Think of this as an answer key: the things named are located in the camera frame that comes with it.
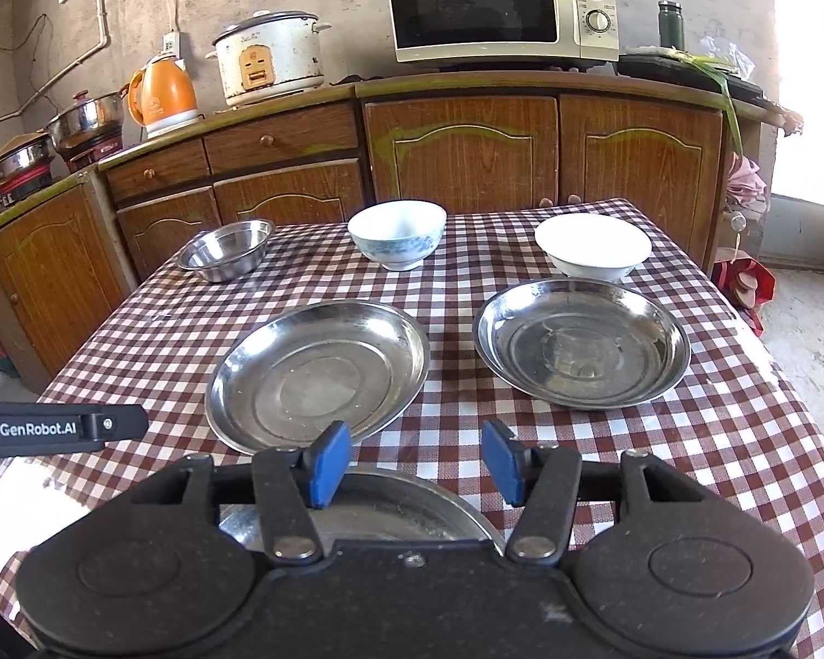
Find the orange kettle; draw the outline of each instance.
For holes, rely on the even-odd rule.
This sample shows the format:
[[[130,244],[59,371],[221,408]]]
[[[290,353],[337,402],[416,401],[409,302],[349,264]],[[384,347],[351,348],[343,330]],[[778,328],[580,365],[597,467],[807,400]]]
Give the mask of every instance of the orange kettle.
[[[189,124],[198,118],[192,81],[176,55],[163,52],[138,69],[128,82],[128,111],[147,136]]]

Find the brown and white tablecloth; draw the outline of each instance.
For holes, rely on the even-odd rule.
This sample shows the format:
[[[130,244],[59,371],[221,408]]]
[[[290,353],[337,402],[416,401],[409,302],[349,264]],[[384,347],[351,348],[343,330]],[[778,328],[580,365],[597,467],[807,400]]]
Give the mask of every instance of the brown and white tablecloth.
[[[653,255],[626,284],[670,309],[692,341],[692,364],[660,400],[580,412],[516,391],[479,360],[471,324],[482,303],[512,284],[554,274],[534,228],[563,211],[633,222]],[[519,512],[503,505],[481,462],[484,419],[528,441],[572,444],[586,460],[616,461],[648,449],[780,530],[815,571],[816,596],[800,657],[824,657],[824,437],[764,346],[705,275],[629,203],[450,217],[422,268],[388,272],[358,253],[344,225],[277,231],[270,254],[232,283],[204,283],[165,264],[97,330],[43,400],[141,403],[143,442],[97,455],[0,462],[0,612],[15,623],[12,580],[24,552],[170,460],[211,453],[235,463],[204,419],[204,390],[220,357],[255,327],[324,299],[375,299],[418,319],[431,341],[431,372],[406,413],[357,448],[357,461],[434,479],[508,532]],[[606,504],[578,509],[573,541],[611,524]]]

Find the silver tray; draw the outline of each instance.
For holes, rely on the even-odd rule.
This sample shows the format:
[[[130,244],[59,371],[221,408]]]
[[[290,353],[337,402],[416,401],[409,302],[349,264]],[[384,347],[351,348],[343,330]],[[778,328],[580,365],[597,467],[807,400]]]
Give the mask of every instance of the silver tray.
[[[476,351],[500,378],[572,409],[621,409],[662,396],[690,365],[690,340],[662,305],[611,283],[554,277],[492,297]]]
[[[336,539],[462,540],[503,537],[472,505],[414,475],[384,468],[350,468],[330,507],[309,511],[329,553]],[[255,505],[220,507],[220,530],[248,550],[263,549]]]
[[[213,372],[204,413],[243,453],[308,446],[336,420],[356,443],[412,403],[431,346],[406,312],[365,299],[321,302],[254,329]]]

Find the bolt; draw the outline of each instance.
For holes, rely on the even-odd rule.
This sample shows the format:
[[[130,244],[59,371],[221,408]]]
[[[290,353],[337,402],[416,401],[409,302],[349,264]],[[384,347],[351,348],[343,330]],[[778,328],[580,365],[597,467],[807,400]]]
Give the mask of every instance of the bolt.
[[[310,538],[301,535],[282,535],[275,540],[272,549],[284,560],[305,560],[317,551],[317,545]]]
[[[513,552],[523,560],[544,560],[555,554],[555,543],[542,535],[527,535],[513,542]]]
[[[420,554],[419,552],[407,552],[403,555],[403,564],[406,567],[410,567],[412,569],[416,569],[417,567],[424,567],[426,564],[426,560],[424,560],[424,555]]]

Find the microwave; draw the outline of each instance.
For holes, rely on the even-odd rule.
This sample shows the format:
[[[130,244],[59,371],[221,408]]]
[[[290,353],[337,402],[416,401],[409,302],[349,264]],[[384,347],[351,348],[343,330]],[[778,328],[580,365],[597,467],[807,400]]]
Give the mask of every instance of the microwave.
[[[399,62],[594,64],[620,55],[616,0],[389,1]]]

